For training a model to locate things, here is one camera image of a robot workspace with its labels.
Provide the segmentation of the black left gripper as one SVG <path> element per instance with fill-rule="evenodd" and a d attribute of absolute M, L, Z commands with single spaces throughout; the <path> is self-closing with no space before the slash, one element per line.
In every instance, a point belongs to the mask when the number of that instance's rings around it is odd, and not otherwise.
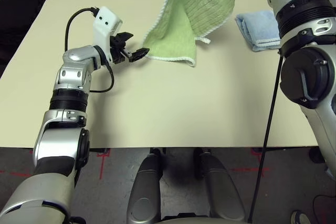
<path fill-rule="evenodd" d="M 126 41 L 132 37 L 133 34 L 129 32 L 121 32 L 110 37 L 110 53 L 114 64 L 125 61 L 125 58 L 128 58 L 129 62 L 135 62 L 148 54 L 149 48 L 140 48 L 133 53 L 126 50 Z"/>

